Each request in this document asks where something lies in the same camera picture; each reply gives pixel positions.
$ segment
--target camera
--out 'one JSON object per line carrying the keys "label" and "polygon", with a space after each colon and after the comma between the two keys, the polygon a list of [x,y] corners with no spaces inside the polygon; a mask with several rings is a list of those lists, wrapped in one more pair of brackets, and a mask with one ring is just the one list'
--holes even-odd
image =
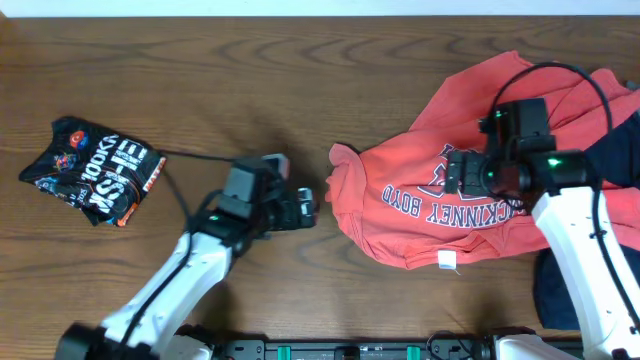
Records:
{"label": "camera", "polygon": [[542,98],[497,106],[479,121],[487,135],[483,153],[448,154],[445,193],[489,196],[522,202],[530,210],[543,192],[595,184],[593,167],[583,152],[557,151]]}
{"label": "camera", "polygon": [[268,231],[315,226],[313,192],[288,191],[288,173],[289,159],[282,154],[234,160],[216,208],[196,215],[197,231],[220,238],[240,256]]}

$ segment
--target wooden table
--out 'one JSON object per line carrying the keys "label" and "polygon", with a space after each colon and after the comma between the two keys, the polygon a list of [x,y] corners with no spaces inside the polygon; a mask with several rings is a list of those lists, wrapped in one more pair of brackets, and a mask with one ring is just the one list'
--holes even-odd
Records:
{"label": "wooden table", "polygon": [[[334,142],[405,131],[447,76],[500,52],[639,80],[638,18],[50,19],[0,33],[0,357],[51,358],[74,320],[97,325],[164,263],[184,219],[159,181],[126,228],[20,183],[49,123],[85,117],[158,148],[283,152],[326,191]],[[171,159],[195,203],[227,166]],[[369,259],[324,205],[312,230],[256,243],[192,315],[212,329],[292,338],[418,338],[541,330],[535,254],[407,272]],[[545,335],[558,332],[542,331]]]}

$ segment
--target orange hoodie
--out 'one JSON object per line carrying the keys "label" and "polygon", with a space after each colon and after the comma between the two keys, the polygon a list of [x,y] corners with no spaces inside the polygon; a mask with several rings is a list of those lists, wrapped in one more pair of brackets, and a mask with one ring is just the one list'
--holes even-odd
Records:
{"label": "orange hoodie", "polygon": [[[327,179],[340,229],[369,256],[413,269],[454,250],[458,263],[513,256],[548,247],[530,216],[486,197],[445,194],[446,155],[482,151],[485,117],[498,89],[531,64],[508,52],[448,78],[408,132],[360,155],[336,144]],[[592,77],[610,101],[614,126],[640,108],[640,91],[622,87],[610,70]],[[535,71],[513,84],[501,102],[543,97],[559,150],[585,150],[607,131],[591,86],[564,69]],[[640,190],[605,183],[613,228],[621,244],[640,250]]]}

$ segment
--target black chip bag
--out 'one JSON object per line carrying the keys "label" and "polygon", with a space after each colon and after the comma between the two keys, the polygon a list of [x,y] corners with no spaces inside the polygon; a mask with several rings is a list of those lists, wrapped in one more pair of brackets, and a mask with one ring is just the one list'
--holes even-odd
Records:
{"label": "black chip bag", "polygon": [[145,142],[73,116],[51,125],[51,144],[20,181],[79,208],[93,225],[125,226],[166,158]]}

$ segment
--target clothing tag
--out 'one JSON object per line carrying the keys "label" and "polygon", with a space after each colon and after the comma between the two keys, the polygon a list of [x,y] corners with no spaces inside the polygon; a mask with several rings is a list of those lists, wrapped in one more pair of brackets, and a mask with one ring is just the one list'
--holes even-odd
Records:
{"label": "clothing tag", "polygon": [[456,252],[453,250],[438,250],[438,267],[440,269],[453,270],[460,275],[456,270]]}

